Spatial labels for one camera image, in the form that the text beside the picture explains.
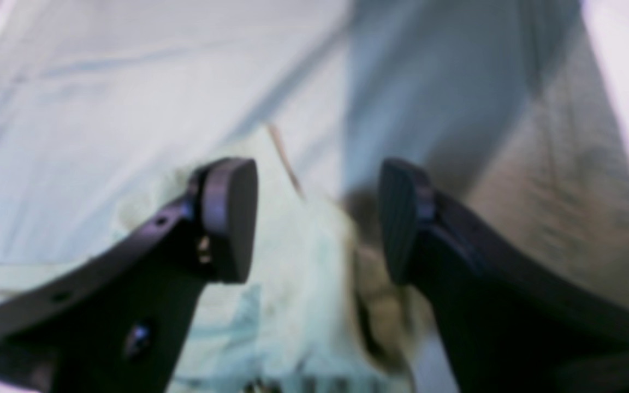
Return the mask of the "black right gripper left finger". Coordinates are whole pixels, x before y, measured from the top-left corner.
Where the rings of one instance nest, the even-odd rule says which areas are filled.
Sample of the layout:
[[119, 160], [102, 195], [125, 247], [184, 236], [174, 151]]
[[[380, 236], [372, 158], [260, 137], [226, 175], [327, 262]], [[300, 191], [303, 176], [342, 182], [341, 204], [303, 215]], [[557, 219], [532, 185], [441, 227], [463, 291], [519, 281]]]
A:
[[258, 191], [254, 159], [201, 166], [120, 243], [1, 303], [0, 392], [165, 391], [203, 289], [247, 281]]

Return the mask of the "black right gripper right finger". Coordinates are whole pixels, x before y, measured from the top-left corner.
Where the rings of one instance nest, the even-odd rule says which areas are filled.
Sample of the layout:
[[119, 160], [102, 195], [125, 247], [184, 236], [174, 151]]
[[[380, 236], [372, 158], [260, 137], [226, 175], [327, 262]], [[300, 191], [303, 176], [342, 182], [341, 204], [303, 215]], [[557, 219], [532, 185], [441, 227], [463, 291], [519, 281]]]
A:
[[462, 392], [629, 392], [629, 310], [522, 254], [426, 172], [385, 159], [389, 277], [430, 302]]

